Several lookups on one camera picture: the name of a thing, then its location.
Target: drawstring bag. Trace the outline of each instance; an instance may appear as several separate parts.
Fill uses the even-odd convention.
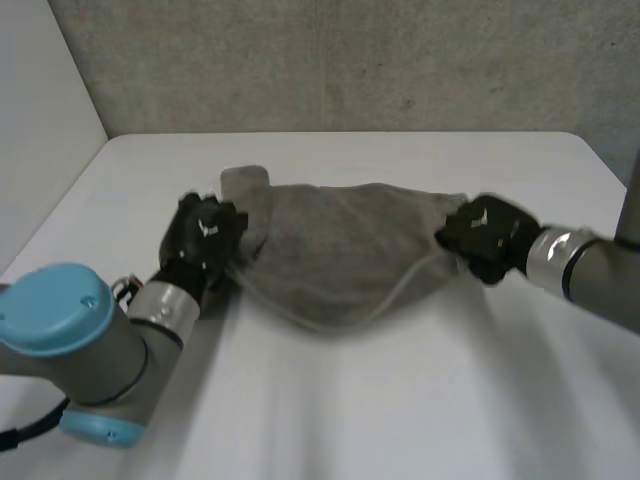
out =
[[[434,238],[464,195],[380,183],[271,186],[259,166],[227,169],[221,185],[224,201],[249,215],[229,276],[314,330],[366,324],[466,269]]]

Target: concrete wall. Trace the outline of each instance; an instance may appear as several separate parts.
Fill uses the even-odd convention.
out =
[[[46,0],[0,2],[0,273],[106,140]]]
[[[637,0],[51,4],[111,136],[564,130],[614,158],[639,132]]]

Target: light blue end cap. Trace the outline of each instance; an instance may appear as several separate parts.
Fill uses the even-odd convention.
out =
[[[0,343],[30,357],[67,355],[102,335],[114,309],[111,289],[93,270],[51,265],[0,295]]]
[[[115,418],[66,411],[60,419],[60,430],[105,447],[135,447],[144,435],[145,427]]]

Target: gray wall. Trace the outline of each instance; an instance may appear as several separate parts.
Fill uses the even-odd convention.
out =
[[[564,130],[614,161],[637,146],[638,0],[50,3],[111,136]]]

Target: silver metal ring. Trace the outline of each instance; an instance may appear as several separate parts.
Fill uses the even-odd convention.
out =
[[[580,248],[596,238],[588,230],[547,228],[533,243],[527,256],[527,277],[545,290],[564,296],[564,270]]]
[[[129,318],[141,318],[171,330],[187,343],[200,316],[198,303],[187,292],[165,282],[149,282],[127,310]]]

